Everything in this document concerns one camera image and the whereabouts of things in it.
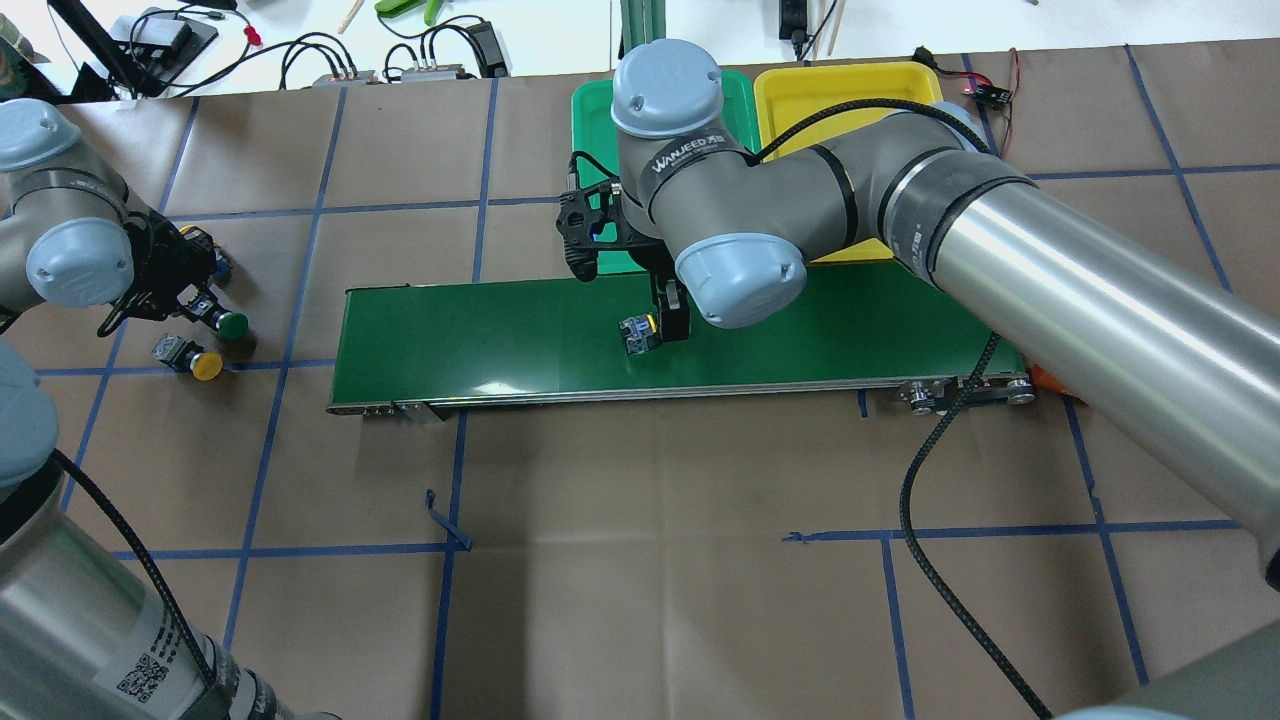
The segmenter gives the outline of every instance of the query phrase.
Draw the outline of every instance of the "tiled floor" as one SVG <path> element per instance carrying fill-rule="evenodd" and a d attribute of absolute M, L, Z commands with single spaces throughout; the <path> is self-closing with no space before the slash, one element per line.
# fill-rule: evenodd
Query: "tiled floor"
<path fill-rule="evenodd" d="M 1025 53 L 1011 160 L 1280 313 L 1277 51 Z M 1004 54 L 948 63 L 1007 73 Z M 223 293 L 257 346 L 200 384 L 147 360 L 165 328 L 96 340 L 96 310 L 33 311 L 5 340 L 42 369 L 61 447 L 157 551 L 195 621 L 296 710 L 1024 716 L 906 555 L 897 487 L 929 420 L 888 393 L 429 425 L 324 414 L 346 288 L 564 277 L 554 195 L 567 97 L 586 79 L 74 110 L 140 192 L 228 247 L 241 268 Z M 157 151 L 141 159 L 138 137 Z M 428 488 L 471 552 L 429 518 Z M 70 512 L 123 550 L 79 493 Z M 1060 712 L 1280 618 L 1252 541 L 1083 404 L 963 415 L 920 475 L 915 519 Z"/>

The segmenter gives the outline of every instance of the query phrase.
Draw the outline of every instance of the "white surface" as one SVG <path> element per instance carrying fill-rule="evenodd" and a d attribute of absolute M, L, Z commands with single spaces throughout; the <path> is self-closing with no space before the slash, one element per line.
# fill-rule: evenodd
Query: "white surface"
<path fill-rule="evenodd" d="M 810 26 L 817 27 L 828 0 L 809 0 Z M 177 8 L 174 3 L 84 0 L 104 26 L 120 14 L 147 6 Z M 241 0 L 265 44 L 291 40 L 306 31 L 337 31 L 352 0 Z M 616 64 L 621 0 L 452 0 L 442 14 L 476 13 L 493 20 L 512 74 L 535 76 L 608 70 Z M 37 50 L 64 63 L 44 3 L 4 0 L 0 12 L 31 37 Z M 216 24 L 221 36 L 183 76 L 202 79 L 236 59 L 243 47 L 241 23 Z M 424 29 L 421 10 L 397 18 L 393 27 L 412 33 Z M 698 42 L 721 64 L 781 63 L 794 59 L 788 44 L 777 37 L 776 0 L 667 0 L 667 35 Z M 79 59 L 88 56 L 65 28 L 63 36 Z M 916 45 L 936 53 L 1148 45 L 1201 40 L 1280 36 L 1276 0 L 846 0 L 833 58 L 910 55 Z M 342 38 L 362 69 L 381 72 L 383 56 L 399 38 L 374 18 L 374 3 L 352 20 Z M 460 61 L 474 69 L 461 37 L 442 33 L 436 42 L 442 63 Z M 826 37 L 818 58 L 827 58 Z M 252 60 L 205 92 L 270 90 L 279 82 L 280 53 Z M 403 53 L 397 58 L 406 58 Z M 291 87 L 301 87 L 328 73 L 319 54 L 297 61 Z"/>

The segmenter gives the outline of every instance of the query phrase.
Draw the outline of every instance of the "brown tile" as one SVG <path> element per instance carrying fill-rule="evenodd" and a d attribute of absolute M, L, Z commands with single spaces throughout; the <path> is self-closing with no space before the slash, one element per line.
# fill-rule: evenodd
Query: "brown tile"
<path fill-rule="evenodd" d="M 347 290 L 471 281 L 476 210 L 342 213 L 320 219 L 296 359 L 338 352 Z"/>
<path fill-rule="evenodd" d="M 655 538 L 655 402 L 470 414 L 462 528 L 483 547 Z"/>
<path fill-rule="evenodd" d="M 165 333 L 220 351 L 228 363 L 271 363 L 284 356 L 311 218 L 241 218 L 198 224 L 232 259 L 230 282 L 212 290 L 228 309 L 248 315 L 251 340 L 224 343 L 212 331 L 186 318 L 164 323 L 132 320 L 115 360 L 118 366 L 155 366 L 151 348 Z"/>
<path fill-rule="evenodd" d="M 138 197 L 157 208 L 187 129 L 191 102 L 174 97 L 59 109 L 79 126 L 86 142 L 124 176 Z"/>
<path fill-rule="evenodd" d="M 232 652 L 297 712 L 426 717 L 439 555 L 252 560 Z"/>
<path fill-rule="evenodd" d="M 1204 220 L 1231 290 L 1258 307 L 1280 315 L 1276 284 L 1276 227 L 1280 227 L 1280 173 L 1188 176 L 1187 183 Z"/>
<path fill-rule="evenodd" d="M 1056 712 L 1138 684 L 1097 536 L 928 539 L 942 578 Z M 897 597 L 919 717 L 1030 712 L 893 543 Z"/>
<path fill-rule="evenodd" d="M 1170 177 L 1041 181 L 1041 190 L 1219 287 L 1178 181 Z"/>
<path fill-rule="evenodd" d="M 1005 158 L 1010 164 L 1024 173 L 1169 168 L 1124 47 L 1032 50 L 1020 56 L 1021 88 L 1014 101 L 1014 135 Z M 1007 53 L 970 59 L 975 72 L 1010 87 Z M 963 69 L 956 56 L 946 60 L 940 59 L 940 64 Z M 964 82 L 942 79 L 948 99 L 956 97 L 957 85 L 965 87 Z M 998 113 L 987 115 L 998 143 L 1005 122 Z"/>
<path fill-rule="evenodd" d="M 1222 512 L 1083 402 L 1075 406 L 1108 523 L 1208 520 Z"/>
<path fill-rule="evenodd" d="M 93 409 L 93 398 L 97 397 L 97 386 L 102 382 L 99 375 L 87 377 L 45 377 L 40 379 L 40 388 L 54 398 L 58 407 L 58 448 L 72 460 L 79 450 L 81 437 L 84 434 L 84 423 Z"/>
<path fill-rule="evenodd" d="M 120 375 L 108 383 L 84 470 L 155 550 L 239 547 L 257 479 L 275 372 Z M 125 550 L 84 493 L 72 518 Z"/>
<path fill-rule="evenodd" d="M 573 91 L 607 77 L 516 77 L 498 85 L 489 197 L 549 197 L 564 192 L 564 168 L 573 142 Z"/>
<path fill-rule="evenodd" d="M 1280 619 L 1244 530 L 1111 536 L 1151 678 Z"/>
<path fill-rule="evenodd" d="M 348 90 L 325 205 L 476 200 L 488 111 L 488 81 Z"/>
<path fill-rule="evenodd" d="M 289 370 L 253 534 L 257 547 L 442 542 L 457 420 L 335 418 L 332 368 Z"/>
<path fill-rule="evenodd" d="M 668 544 L 668 717 L 901 717 L 878 542 Z"/>
<path fill-rule="evenodd" d="M 142 580 L 146 587 L 152 587 L 142 564 L 137 560 L 125 560 L 124 566 Z M 198 632 L 209 635 L 214 642 L 223 642 L 223 633 L 227 630 L 227 614 L 232 606 L 232 592 L 236 589 L 236 570 L 238 560 L 157 560 L 156 566 L 164 575 L 165 583 L 173 591 L 178 607 L 195 625 Z"/>
<path fill-rule="evenodd" d="M 663 402 L 668 537 L 896 528 L 908 464 L 933 428 L 890 392 Z M 1092 523 L 1061 405 L 966 411 L 914 497 L 919 527 Z"/>
<path fill-rule="evenodd" d="M 442 715 L 662 717 L 660 588 L 653 542 L 477 541 L 457 556 Z"/>
<path fill-rule="evenodd" d="M 1280 163 L 1277 51 L 1280 38 L 1133 49 L 1180 165 Z"/>
<path fill-rule="evenodd" d="M 45 302 L 23 313 L 4 341 L 37 370 L 102 368 L 115 337 L 100 338 L 96 331 L 109 310 L 106 305 L 61 307 Z"/>
<path fill-rule="evenodd" d="M 556 232 L 559 205 L 490 206 L 485 214 L 480 282 L 571 278 L 564 241 Z"/>
<path fill-rule="evenodd" d="M 201 97 L 165 211 L 314 208 L 337 108 L 335 90 Z"/>

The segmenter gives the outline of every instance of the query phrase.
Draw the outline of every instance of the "green plastic bin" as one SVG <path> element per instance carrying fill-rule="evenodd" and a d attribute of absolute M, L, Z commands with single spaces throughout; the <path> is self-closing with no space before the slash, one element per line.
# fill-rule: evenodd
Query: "green plastic bin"
<path fill-rule="evenodd" d="M 737 70 L 721 73 L 724 87 L 724 127 L 746 149 L 760 149 L 760 128 L 755 115 L 755 94 L 751 81 Z M 618 167 L 618 138 L 613 117 L 613 81 L 598 79 L 582 85 L 573 92 L 573 150 L 590 152 L 604 167 L 616 170 Z M 604 179 L 590 163 L 579 163 L 582 186 Z M 617 234 L 613 228 L 605 228 L 599 237 L 603 242 L 613 242 Z M 600 274 L 643 273 L 626 252 L 602 252 Z"/>

